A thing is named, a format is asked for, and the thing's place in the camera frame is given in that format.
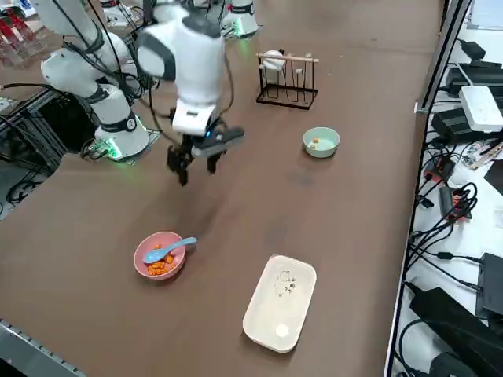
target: pink bowl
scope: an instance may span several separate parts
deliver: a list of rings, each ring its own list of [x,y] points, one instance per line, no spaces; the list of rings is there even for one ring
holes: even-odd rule
[[[140,275],[148,277],[152,280],[164,280],[176,275],[185,262],[185,246],[177,247],[170,253],[170,255],[174,258],[176,267],[167,273],[163,273],[162,275],[150,276],[147,272],[148,265],[143,262],[143,257],[145,257],[145,254],[148,252],[154,250],[154,247],[158,244],[166,247],[181,240],[182,238],[178,234],[172,232],[158,232],[148,236],[138,245],[136,251],[134,252],[134,268]]]

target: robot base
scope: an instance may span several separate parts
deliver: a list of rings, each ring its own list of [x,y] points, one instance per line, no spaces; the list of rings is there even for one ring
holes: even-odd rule
[[[236,38],[244,38],[254,35],[259,29],[255,15],[250,13],[236,14],[232,10],[224,18],[222,24],[224,28],[229,31],[228,36]]]
[[[133,132],[107,132],[100,127],[94,133],[94,136],[102,140],[110,149],[108,157],[114,161],[119,161],[141,153],[149,145],[149,133],[143,127],[141,121],[136,117],[137,126]]]

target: red object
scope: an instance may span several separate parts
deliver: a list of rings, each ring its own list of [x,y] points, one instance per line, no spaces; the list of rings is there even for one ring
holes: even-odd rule
[[[13,46],[19,45],[19,39],[17,39],[16,35],[12,31],[12,29],[5,22],[0,20],[0,32],[7,38],[9,43]]]
[[[11,8],[7,9],[7,14],[13,26],[19,31],[19,34],[23,37],[25,41],[36,42],[37,38],[31,29],[25,24],[25,22],[20,19]]]

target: small bowl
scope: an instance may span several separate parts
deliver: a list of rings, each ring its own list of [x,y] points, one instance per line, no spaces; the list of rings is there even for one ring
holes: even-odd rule
[[[180,270],[185,262],[185,246],[180,246],[174,249],[170,255],[174,258],[174,263],[176,263],[176,267],[167,273],[163,273],[162,275],[150,276],[147,272],[148,265],[143,262],[143,257],[149,251],[154,250],[158,244],[162,244],[163,246],[171,245],[172,243],[181,241],[182,238],[173,232],[158,232],[154,233],[151,236],[145,238],[136,248],[134,252],[134,268],[138,271],[138,273],[144,277],[148,277],[152,280],[164,280],[169,279],[170,277],[176,275],[176,273]]]
[[[304,134],[303,141],[307,153],[317,159],[324,159],[336,152],[340,136],[337,131],[331,128],[315,127]]]

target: light green bowl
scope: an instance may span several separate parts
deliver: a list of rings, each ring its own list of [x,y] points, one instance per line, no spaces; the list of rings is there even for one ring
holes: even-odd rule
[[[337,131],[331,128],[315,127],[304,134],[303,141],[307,153],[318,159],[324,159],[336,152],[340,136]]]

